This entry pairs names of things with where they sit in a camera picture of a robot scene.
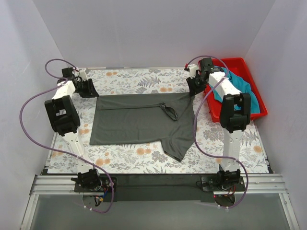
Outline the dark grey t shirt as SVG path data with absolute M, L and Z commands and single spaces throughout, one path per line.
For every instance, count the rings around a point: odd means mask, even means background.
M 165 154 L 181 162 L 194 142 L 193 100 L 188 92 L 101 96 L 90 145 L 159 141 Z

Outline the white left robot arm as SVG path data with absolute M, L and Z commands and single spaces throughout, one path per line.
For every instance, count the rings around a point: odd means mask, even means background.
M 72 96 L 77 93 L 82 98 L 95 98 L 99 94 L 84 70 L 70 67 L 61 72 L 64 79 L 58 80 L 59 88 L 52 99 L 45 101 L 47 115 L 53 131 L 65 140 L 70 153 L 74 155 L 78 173 L 77 178 L 72 180 L 83 189 L 96 192 L 101 189 L 102 180 L 94 166 L 83 161 L 89 161 L 89 158 L 81 140 L 81 121 Z

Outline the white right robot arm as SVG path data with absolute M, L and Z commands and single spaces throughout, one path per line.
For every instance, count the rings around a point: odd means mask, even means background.
M 199 64 L 188 62 L 184 70 L 189 72 L 187 83 L 189 93 L 194 96 L 211 86 L 210 92 L 216 91 L 222 98 L 219 122 L 224 131 L 224 149 L 217 174 L 201 178 L 201 188 L 205 192 L 221 189 L 234 192 L 243 182 L 241 171 L 245 170 L 239 160 L 240 143 L 243 133 L 250 123 L 251 97 L 238 90 L 229 80 L 227 66 L 216 67 L 212 56 L 199 56 Z

